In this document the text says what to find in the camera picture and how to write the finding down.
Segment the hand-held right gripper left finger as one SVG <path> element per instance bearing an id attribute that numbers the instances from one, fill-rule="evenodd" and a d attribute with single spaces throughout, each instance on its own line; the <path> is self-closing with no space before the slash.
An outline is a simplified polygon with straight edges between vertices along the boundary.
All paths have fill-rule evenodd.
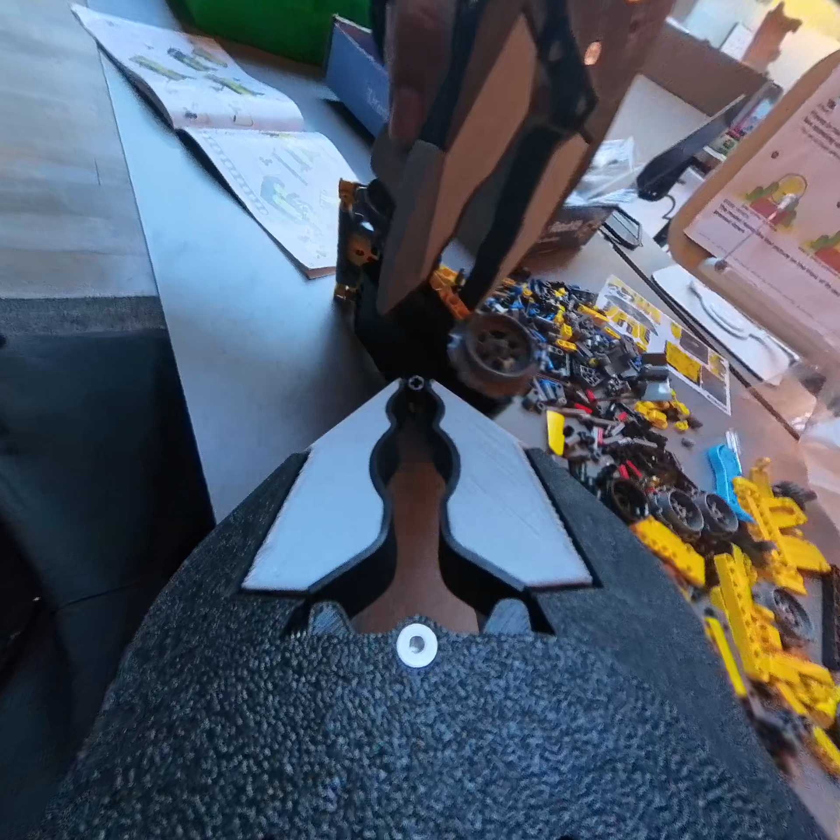
<path id="1" fill-rule="evenodd" d="M 309 448 L 242 592 L 334 601 L 345 611 L 385 593 L 396 572 L 389 485 L 405 410 L 396 380 Z"/>

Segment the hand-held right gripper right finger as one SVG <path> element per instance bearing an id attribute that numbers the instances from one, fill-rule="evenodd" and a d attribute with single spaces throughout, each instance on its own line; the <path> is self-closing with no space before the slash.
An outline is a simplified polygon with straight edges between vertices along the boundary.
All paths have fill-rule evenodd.
<path id="1" fill-rule="evenodd" d="M 449 389 L 418 393 L 434 464 L 444 479 L 440 568 L 444 583 L 480 616 L 507 599 L 590 589 L 596 577 L 559 514 L 525 445 Z"/>

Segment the grey toy wheel with tire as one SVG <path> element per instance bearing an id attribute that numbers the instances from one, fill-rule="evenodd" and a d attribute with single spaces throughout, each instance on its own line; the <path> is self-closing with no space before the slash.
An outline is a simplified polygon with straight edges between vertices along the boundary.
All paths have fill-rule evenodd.
<path id="1" fill-rule="evenodd" d="M 539 371 L 540 348 L 530 331 L 506 314 L 473 313 L 447 342 L 458 380 L 488 397 L 523 396 Z"/>

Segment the black and yellow toy chassis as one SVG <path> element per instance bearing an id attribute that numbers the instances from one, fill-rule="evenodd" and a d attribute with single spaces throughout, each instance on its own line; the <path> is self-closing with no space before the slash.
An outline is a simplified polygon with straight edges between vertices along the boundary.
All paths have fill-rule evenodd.
<path id="1" fill-rule="evenodd" d="M 390 314 L 376 305 L 383 246 L 393 201 L 378 180 L 341 179 L 334 299 L 351 312 L 353 331 L 387 381 L 421 375 L 435 379 L 488 412 L 499 398 L 459 378 L 448 356 L 452 329 L 470 315 L 459 297 L 463 275 L 437 262 L 430 278 Z"/>

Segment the black desk stand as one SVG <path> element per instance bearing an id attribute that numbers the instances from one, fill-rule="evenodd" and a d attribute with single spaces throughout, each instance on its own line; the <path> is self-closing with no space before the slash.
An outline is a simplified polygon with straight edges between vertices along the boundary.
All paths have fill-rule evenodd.
<path id="1" fill-rule="evenodd" d="M 661 217 L 662 224 L 655 231 L 654 241 L 658 246 L 665 245 L 669 226 L 677 209 L 677 201 L 673 194 L 675 187 L 683 182 L 686 174 L 690 172 L 698 174 L 697 182 L 702 182 L 709 166 L 700 162 L 700 156 L 706 148 L 725 136 L 730 128 L 751 109 L 756 97 L 756 95 L 739 96 L 692 133 L 660 151 L 644 165 L 634 167 L 633 175 L 626 187 L 630 192 L 627 200 L 629 203 L 637 200 L 656 204 L 666 198 L 670 201 L 670 208 Z M 605 220 L 602 231 L 613 244 L 633 250 L 642 244 L 644 226 L 625 209 L 625 206 L 625 202 L 619 203 L 618 208 L 613 210 Z"/>

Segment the grey desk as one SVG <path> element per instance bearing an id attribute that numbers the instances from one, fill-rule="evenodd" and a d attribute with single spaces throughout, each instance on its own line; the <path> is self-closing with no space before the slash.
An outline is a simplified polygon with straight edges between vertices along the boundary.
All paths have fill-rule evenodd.
<path id="1" fill-rule="evenodd" d="M 245 223 L 175 217 L 155 280 L 211 502 L 227 516 L 158 596 L 47 830 L 58 838 L 824 838 L 659 562 L 569 472 L 527 449 L 590 589 L 453 633 L 415 616 L 357 633 L 334 601 L 242 592 L 310 448 L 306 282 Z"/>

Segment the crumpled clear plastic wrap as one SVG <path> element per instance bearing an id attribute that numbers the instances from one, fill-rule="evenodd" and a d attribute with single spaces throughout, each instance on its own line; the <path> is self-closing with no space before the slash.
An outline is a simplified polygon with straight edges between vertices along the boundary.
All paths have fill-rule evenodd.
<path id="1" fill-rule="evenodd" d="M 576 194 L 587 205 L 621 205 L 637 196 L 637 177 L 644 163 L 633 136 L 605 141 L 592 158 Z"/>

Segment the large cardboard box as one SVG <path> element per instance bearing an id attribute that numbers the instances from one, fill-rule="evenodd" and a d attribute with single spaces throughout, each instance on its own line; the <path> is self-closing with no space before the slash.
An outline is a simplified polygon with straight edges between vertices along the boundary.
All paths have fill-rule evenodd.
<path id="1" fill-rule="evenodd" d="M 645 164 L 739 96 L 757 97 L 731 129 L 749 121 L 762 102 L 772 107 L 781 94 L 782 88 L 766 74 L 668 21 L 645 48 L 643 68 L 631 83 L 606 138 L 634 137 Z"/>

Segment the black toy wheel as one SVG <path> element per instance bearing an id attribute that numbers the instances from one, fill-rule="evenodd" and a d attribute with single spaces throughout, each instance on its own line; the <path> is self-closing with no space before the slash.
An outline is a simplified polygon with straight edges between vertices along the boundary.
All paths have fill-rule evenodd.
<path id="1" fill-rule="evenodd" d="M 602 500 L 628 525 L 650 516 L 646 492 L 631 479 L 620 476 L 611 478 L 605 486 Z"/>
<path id="2" fill-rule="evenodd" d="M 648 498 L 652 515 L 683 539 L 697 538 L 704 518 L 692 496 L 677 488 L 659 488 Z"/>
<path id="3" fill-rule="evenodd" d="M 740 521 L 726 500 L 716 493 L 699 491 L 692 500 L 700 511 L 702 525 L 700 536 L 696 539 L 701 543 L 732 543 L 739 534 Z"/>

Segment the dark blue kit box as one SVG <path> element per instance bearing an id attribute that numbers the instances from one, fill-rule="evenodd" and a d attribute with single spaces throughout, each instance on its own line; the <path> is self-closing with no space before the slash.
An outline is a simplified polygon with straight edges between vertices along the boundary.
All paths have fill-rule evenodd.
<path id="1" fill-rule="evenodd" d="M 324 69 L 327 87 L 368 134 L 376 138 L 386 124 L 390 93 L 386 70 L 375 53 L 371 31 L 333 15 Z M 583 203 L 571 196 L 554 210 L 528 256 L 583 247 L 615 210 L 615 202 Z"/>

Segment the wooden sign board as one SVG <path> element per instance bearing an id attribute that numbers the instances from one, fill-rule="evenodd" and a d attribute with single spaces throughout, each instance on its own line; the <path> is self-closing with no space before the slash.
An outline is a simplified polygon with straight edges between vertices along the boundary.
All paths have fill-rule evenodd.
<path id="1" fill-rule="evenodd" d="M 678 210 L 668 233 L 668 248 L 672 260 L 699 282 L 717 294 L 734 302 L 731 293 L 722 289 L 716 278 L 709 278 L 704 264 L 712 255 L 691 239 L 686 229 L 716 196 L 755 159 L 762 148 L 790 123 L 802 106 L 831 80 L 839 66 L 839 52 L 826 56 L 809 69 L 778 101 L 770 114 L 752 131 L 726 160 L 710 173 L 690 199 Z"/>

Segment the blue brick separator tool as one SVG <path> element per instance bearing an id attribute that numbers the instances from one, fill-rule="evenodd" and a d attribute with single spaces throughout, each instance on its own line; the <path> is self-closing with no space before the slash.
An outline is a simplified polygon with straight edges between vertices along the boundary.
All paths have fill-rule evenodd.
<path id="1" fill-rule="evenodd" d="M 707 450 L 709 463 L 717 495 L 727 502 L 728 506 L 741 522 L 754 523 L 753 517 L 740 505 L 732 482 L 742 477 L 739 456 L 729 444 L 722 443 Z"/>

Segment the person's legs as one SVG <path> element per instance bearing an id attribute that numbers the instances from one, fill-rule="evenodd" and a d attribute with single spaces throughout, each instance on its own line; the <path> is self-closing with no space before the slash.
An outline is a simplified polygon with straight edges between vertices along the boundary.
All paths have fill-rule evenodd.
<path id="1" fill-rule="evenodd" d="M 2 838 L 41 823 L 214 515 L 157 297 L 2 300 Z"/>

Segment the pile of yellow toy beams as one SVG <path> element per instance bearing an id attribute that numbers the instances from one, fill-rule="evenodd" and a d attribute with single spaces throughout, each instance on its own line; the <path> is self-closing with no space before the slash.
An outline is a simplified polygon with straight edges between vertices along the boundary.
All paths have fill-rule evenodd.
<path id="1" fill-rule="evenodd" d="M 803 532 L 815 494 L 793 481 L 775 481 L 770 458 L 756 459 L 732 484 L 754 519 L 740 521 L 734 542 L 683 539 L 651 511 L 629 528 L 701 615 L 737 702 L 775 762 L 792 774 L 809 753 L 837 783 L 838 665 L 828 663 L 825 645 L 815 651 L 818 626 L 807 603 L 808 585 L 831 583 L 837 568 Z M 770 585 L 804 606 L 815 627 L 812 644 L 782 645 L 760 600 Z"/>

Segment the clear plastic parts bags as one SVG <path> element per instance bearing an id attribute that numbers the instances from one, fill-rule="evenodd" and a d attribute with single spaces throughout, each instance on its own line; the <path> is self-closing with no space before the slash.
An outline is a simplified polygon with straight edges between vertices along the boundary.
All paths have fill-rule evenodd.
<path id="1" fill-rule="evenodd" d="M 825 354 L 803 364 L 800 383 L 815 399 L 815 406 L 800 435 L 801 457 L 810 488 L 825 514 L 839 520 L 839 358 Z"/>

